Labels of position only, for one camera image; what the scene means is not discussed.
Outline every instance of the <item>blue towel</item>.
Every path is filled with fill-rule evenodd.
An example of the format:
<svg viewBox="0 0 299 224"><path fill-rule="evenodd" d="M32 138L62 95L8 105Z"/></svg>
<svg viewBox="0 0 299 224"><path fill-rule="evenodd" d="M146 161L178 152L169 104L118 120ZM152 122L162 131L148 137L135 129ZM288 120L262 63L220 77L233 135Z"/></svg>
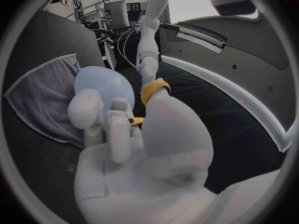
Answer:
<svg viewBox="0 0 299 224"><path fill-rule="evenodd" d="M75 96L76 54L48 61L20 77L4 94L15 113L35 131L84 148L84 133L68 119Z"/></svg>

